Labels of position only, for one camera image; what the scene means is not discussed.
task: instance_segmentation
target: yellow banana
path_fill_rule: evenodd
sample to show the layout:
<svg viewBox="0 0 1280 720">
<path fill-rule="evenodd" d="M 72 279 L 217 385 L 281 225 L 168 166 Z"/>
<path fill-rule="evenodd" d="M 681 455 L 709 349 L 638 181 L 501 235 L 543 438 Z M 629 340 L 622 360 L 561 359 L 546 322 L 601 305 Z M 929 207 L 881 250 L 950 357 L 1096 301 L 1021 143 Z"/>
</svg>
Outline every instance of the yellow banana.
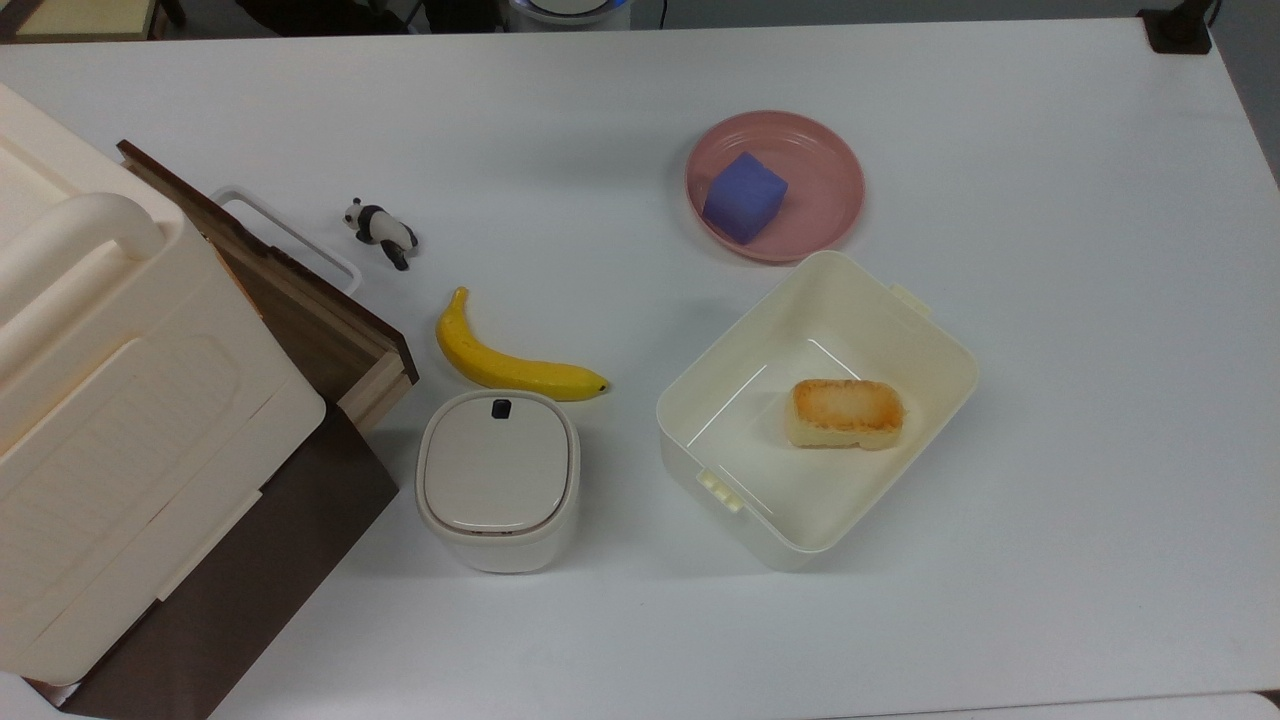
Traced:
<svg viewBox="0 0 1280 720">
<path fill-rule="evenodd" d="M 468 379 L 493 388 L 527 389 L 552 400 L 588 400 L 609 388 L 608 380 L 586 368 L 503 355 L 471 334 L 465 313 L 467 288 L 453 300 L 435 324 L 435 341 L 444 356 Z"/>
</svg>

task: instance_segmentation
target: toasted bread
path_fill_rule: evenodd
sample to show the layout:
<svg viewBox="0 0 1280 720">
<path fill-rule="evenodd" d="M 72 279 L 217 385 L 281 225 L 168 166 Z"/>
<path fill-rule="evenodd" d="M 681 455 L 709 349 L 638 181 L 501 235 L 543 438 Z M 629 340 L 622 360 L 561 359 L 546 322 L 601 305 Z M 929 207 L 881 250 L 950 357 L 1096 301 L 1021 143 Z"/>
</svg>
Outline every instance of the toasted bread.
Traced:
<svg viewBox="0 0 1280 720">
<path fill-rule="evenodd" d="M 881 450 L 902 432 L 897 391 L 872 380 L 801 380 L 791 388 L 786 433 L 797 447 Z"/>
</svg>

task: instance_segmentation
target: purple cube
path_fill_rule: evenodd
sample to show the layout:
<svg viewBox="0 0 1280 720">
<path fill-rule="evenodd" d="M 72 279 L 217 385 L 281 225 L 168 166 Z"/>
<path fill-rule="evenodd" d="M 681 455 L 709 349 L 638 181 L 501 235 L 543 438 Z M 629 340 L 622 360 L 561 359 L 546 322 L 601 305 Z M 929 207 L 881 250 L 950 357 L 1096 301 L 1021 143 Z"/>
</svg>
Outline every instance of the purple cube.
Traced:
<svg viewBox="0 0 1280 720">
<path fill-rule="evenodd" d="M 742 152 L 712 181 L 703 218 L 739 245 L 746 245 L 778 214 L 786 193 L 787 181 L 750 152 Z"/>
</svg>

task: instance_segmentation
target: toy panda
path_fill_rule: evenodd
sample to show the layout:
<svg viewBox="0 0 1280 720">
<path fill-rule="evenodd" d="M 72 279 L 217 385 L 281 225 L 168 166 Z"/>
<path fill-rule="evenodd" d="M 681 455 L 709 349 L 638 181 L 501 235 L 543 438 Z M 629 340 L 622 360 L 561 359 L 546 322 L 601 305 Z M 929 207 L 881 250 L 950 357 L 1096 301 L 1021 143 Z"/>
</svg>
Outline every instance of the toy panda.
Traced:
<svg viewBox="0 0 1280 720">
<path fill-rule="evenodd" d="M 404 252 L 417 247 L 417 236 L 413 231 L 378 205 L 361 205 L 358 197 L 351 202 L 343 222 L 356 231 L 356 240 L 367 245 L 380 245 L 397 270 L 407 270 L 408 260 L 404 259 Z"/>
</svg>

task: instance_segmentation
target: lidded container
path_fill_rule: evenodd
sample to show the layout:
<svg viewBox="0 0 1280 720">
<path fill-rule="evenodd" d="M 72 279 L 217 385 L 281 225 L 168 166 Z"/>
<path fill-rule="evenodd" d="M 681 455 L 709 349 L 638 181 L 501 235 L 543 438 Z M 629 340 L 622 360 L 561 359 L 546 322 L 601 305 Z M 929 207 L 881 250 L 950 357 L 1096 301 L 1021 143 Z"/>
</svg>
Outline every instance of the lidded container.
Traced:
<svg viewBox="0 0 1280 720">
<path fill-rule="evenodd" d="M 539 570 L 573 536 L 580 457 L 577 429 L 550 398 L 508 389 L 461 395 L 422 436 L 419 514 L 476 570 Z"/>
<path fill-rule="evenodd" d="M 324 415 L 182 210 L 0 86 L 0 670 L 84 678 Z"/>
</svg>

